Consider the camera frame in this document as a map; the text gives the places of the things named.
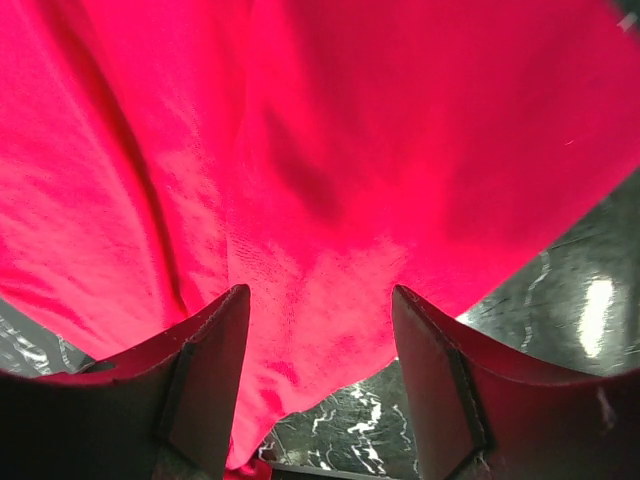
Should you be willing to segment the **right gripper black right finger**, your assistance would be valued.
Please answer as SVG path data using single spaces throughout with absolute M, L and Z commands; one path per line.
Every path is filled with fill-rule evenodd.
M 511 348 L 412 290 L 394 336 L 425 479 L 635 479 L 639 374 L 594 376 Z

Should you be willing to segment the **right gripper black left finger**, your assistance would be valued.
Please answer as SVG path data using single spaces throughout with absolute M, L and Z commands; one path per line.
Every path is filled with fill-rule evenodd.
M 156 479 L 170 453 L 224 475 L 250 290 L 80 373 L 1 376 L 5 479 Z

